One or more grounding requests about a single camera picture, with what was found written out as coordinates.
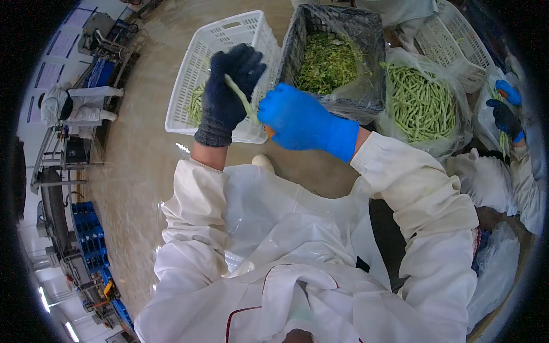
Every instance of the yellow machine part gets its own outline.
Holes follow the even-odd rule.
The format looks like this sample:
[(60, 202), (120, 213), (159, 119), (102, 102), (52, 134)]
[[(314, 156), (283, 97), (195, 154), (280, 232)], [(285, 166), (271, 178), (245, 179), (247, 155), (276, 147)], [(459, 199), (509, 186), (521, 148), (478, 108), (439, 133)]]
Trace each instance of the yellow machine part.
[(103, 290), (103, 294), (105, 295), (105, 297), (108, 299), (109, 296), (107, 295), (110, 291), (111, 288), (114, 287), (114, 282), (112, 279), (109, 280), (109, 283), (105, 286), (105, 289)]

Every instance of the white protective suit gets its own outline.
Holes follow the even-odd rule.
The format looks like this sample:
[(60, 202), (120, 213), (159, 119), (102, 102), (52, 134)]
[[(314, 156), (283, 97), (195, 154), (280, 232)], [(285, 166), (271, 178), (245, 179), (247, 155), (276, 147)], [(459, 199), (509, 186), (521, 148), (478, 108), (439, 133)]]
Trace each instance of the white protective suit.
[(103, 99), (108, 96), (121, 97), (124, 94), (121, 89), (109, 86), (69, 89), (70, 87), (70, 82), (60, 82), (45, 92), (40, 106), (40, 117), (44, 125), (50, 127), (58, 124), (61, 108), (67, 99), (67, 90), (73, 106), (69, 118), (63, 121), (65, 124), (89, 126), (90, 122), (116, 119), (115, 113), (102, 109)]
[[(342, 199), (365, 198), (366, 209), (368, 197), (384, 199), (407, 241), (399, 275), (410, 276), (403, 287), (404, 300), (387, 282), (372, 276), (379, 264), (384, 268), (382, 260), (361, 252), (371, 271), (354, 267), (356, 255), (346, 235), (353, 223), (363, 225), (356, 233), (371, 237), (367, 243), (372, 256), (379, 255), (371, 226), (366, 225), (369, 217), (334, 220), (329, 212), (338, 211), (339, 205), (331, 201), (340, 199), (309, 192), (305, 196), (330, 207), (317, 215), (316, 210), (303, 213), (299, 203), (289, 204), (249, 257), (253, 262), (242, 264), (246, 270), (222, 277), (229, 248), (226, 225), (232, 225), (223, 213), (226, 199), (238, 199), (231, 198), (227, 173), (181, 160), (173, 198), (163, 207), (166, 244), (154, 266), (160, 282), (135, 320), (141, 342), (280, 343), (295, 328), (311, 332), (319, 343), (464, 342), (466, 306), (477, 283), (471, 264), (472, 229), (478, 219), (470, 197), (460, 194), (459, 179), (448, 177), (428, 153), (375, 132), (351, 166), (361, 177)], [(258, 184), (264, 185), (258, 192), (263, 192), (265, 202), (275, 192), (301, 192), (299, 186), (260, 172), (257, 166), (226, 171), (235, 178), (246, 168), (258, 172)], [(310, 222), (323, 229), (315, 231), (307, 225)], [(254, 256), (258, 251), (265, 254)]]
[(381, 16), (383, 27), (397, 28), (395, 34), (402, 47), (419, 54), (413, 44), (418, 29), (438, 13), (436, 0), (356, 0), (358, 8), (364, 8)]
[(450, 157), (446, 172), (461, 180), (463, 193), (476, 207), (487, 206), (508, 216), (520, 215), (524, 227), (541, 234), (545, 215), (545, 185), (536, 181), (528, 147), (511, 147), (511, 165), (507, 168), (495, 157), (479, 157), (476, 149), (469, 154)]

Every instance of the white wall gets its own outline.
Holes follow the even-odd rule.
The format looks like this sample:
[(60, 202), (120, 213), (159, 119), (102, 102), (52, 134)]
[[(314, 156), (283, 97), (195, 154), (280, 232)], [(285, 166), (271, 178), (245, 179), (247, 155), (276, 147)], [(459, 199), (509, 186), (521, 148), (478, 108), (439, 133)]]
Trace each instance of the white wall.
[[(118, 0), (84, 0), (80, 2), (79, 7), (97, 7), (97, 12), (107, 13), (111, 18), (117, 19), (126, 8), (126, 4)], [(82, 34), (82, 29), (69, 25), (61, 25), (59, 30), (61, 32)], [(51, 40), (52, 39), (50, 39), (50, 42), (46, 47), (46, 51), (51, 45)], [(27, 166), (25, 211), (24, 219), (20, 222), (19, 234), (21, 235), (26, 251), (30, 256), (44, 255), (45, 247), (52, 245), (49, 238), (38, 237), (38, 233), (36, 231), (36, 215), (38, 202), (41, 201), (42, 198), (40, 192), (38, 195), (33, 194), (29, 187), (30, 180), (32, 178), (33, 166), (36, 162), (38, 151), (47, 129), (46, 126), (41, 124), (41, 122), (27, 123), (27, 115), (29, 113), (31, 97), (35, 96), (37, 99), (40, 94), (45, 91), (45, 89), (35, 88), (35, 82), (40, 71), (40, 66), (43, 62), (64, 64), (65, 66), (59, 81), (70, 81), (74, 83), (88, 67), (87, 64), (81, 61), (91, 62), (92, 60), (91, 56), (85, 56), (78, 53), (77, 44), (70, 52), (68, 58), (48, 56), (46, 55), (46, 51), (43, 52), (43, 56), (39, 60), (36, 70), (33, 72), (32, 78), (30, 79), (30, 84), (27, 92), (25, 93), (25, 99), (21, 107), (18, 127), (18, 136), (24, 142), (25, 163)], [(67, 195), (69, 191), (69, 187), (64, 186), (64, 195)], [(72, 223), (69, 216), (70, 213), (68, 211), (70, 211), (70, 209), (67, 208), (67, 222), (69, 229), (72, 229)], [(36, 276), (42, 283), (44, 290), (53, 298), (57, 297), (59, 294), (65, 294), (69, 290), (66, 284), (65, 275), (63, 275), (60, 267), (47, 268), (37, 271)], [(51, 312), (53, 316), (56, 316), (56, 313), (58, 312), (57, 310), (61, 310), (64, 316), (72, 322), (72, 326), (75, 328), (80, 342), (103, 343), (106, 338), (121, 330), (120, 327), (110, 330), (105, 328), (103, 325), (96, 325), (93, 320), (91, 320), (91, 317), (87, 317), (90, 313), (84, 310), (82, 303), (77, 296), (71, 297), (56, 305), (55, 310), (56, 311)]]

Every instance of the hand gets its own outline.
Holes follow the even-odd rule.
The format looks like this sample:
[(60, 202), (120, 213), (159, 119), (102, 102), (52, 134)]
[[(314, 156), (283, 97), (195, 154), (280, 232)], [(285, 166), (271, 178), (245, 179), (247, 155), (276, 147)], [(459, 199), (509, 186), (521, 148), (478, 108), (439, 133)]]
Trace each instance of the hand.
[(495, 123), (498, 129), (509, 134), (513, 142), (520, 141), (524, 137), (522, 126), (517, 117), (511, 112), (511, 109), (503, 102), (495, 99), (490, 99), (486, 105), (493, 107)]
[(506, 100), (511, 105), (515, 105), (515, 106), (520, 106), (521, 105), (522, 99), (520, 97), (520, 94), (507, 81), (497, 80), (496, 81), (496, 89), (497, 90), (502, 90), (507, 94)]
[(240, 98), (225, 83), (225, 74), (251, 101), (251, 94), (267, 68), (260, 63), (262, 57), (262, 53), (242, 43), (211, 58), (210, 78), (202, 95), (202, 120), (194, 135), (198, 143), (213, 148), (231, 145), (233, 130), (246, 118), (246, 111)]
[(257, 118), (276, 134), (272, 140), (289, 150), (324, 150), (349, 162), (355, 152), (358, 123), (336, 117), (310, 95), (280, 83), (259, 103)]

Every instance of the concrete floor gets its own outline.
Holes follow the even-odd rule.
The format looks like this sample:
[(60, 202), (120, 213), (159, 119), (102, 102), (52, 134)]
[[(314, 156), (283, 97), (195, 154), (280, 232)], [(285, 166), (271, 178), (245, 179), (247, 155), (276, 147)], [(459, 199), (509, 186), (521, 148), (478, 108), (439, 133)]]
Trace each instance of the concrete floor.
[[(106, 166), (87, 175), (89, 195), (105, 229), (110, 269), (132, 318), (158, 282), (153, 265), (166, 227), (158, 204), (173, 194), (173, 172), (183, 157), (176, 143), (190, 148), (194, 141), (164, 129), (187, 46), (201, 26), (257, 9), (265, 13), (282, 46), (294, 12), (289, 0), (166, 0), (140, 25), (136, 44), (141, 58), (125, 87), (119, 119), (109, 131)], [(232, 144), (227, 165), (249, 164), (256, 154), (267, 155), (281, 177), (328, 198), (348, 195), (358, 177), (349, 165), (326, 153), (287, 151), (270, 141)]]

